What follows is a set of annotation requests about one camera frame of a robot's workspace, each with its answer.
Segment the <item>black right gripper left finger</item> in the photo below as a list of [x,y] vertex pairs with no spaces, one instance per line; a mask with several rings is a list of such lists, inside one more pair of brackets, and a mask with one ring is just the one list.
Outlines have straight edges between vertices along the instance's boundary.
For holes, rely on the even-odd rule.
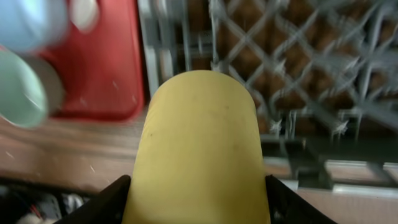
[[130,176],[121,176],[55,224],[121,224],[130,183]]

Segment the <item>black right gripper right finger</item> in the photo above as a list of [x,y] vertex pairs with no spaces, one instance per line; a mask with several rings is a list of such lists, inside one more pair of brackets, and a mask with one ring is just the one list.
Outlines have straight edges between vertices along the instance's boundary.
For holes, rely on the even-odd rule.
[[336,224],[273,175],[265,182],[272,224]]

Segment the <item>yellow plastic cup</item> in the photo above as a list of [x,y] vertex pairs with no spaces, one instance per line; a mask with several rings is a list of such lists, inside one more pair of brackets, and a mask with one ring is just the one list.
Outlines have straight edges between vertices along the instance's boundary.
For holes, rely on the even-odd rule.
[[151,99],[124,223],[269,223],[256,108],[235,79],[195,70]]

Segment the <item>light green bowl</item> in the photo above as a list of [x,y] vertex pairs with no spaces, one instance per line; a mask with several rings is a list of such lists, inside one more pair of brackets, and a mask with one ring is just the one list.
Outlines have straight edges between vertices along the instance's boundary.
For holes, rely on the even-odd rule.
[[20,128],[35,128],[62,106],[63,83],[48,61],[1,51],[1,117]]

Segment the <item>light blue bowl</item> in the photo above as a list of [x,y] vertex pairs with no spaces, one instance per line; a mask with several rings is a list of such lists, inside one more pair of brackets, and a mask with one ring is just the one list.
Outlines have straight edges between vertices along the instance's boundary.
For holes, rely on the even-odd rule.
[[1,46],[19,53],[61,42],[69,28],[65,0],[1,0]]

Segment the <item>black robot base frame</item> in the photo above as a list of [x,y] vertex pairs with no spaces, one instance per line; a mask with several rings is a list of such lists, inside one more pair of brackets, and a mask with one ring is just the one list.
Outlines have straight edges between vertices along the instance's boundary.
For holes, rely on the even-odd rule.
[[54,223],[92,197],[81,190],[1,177],[1,223]]

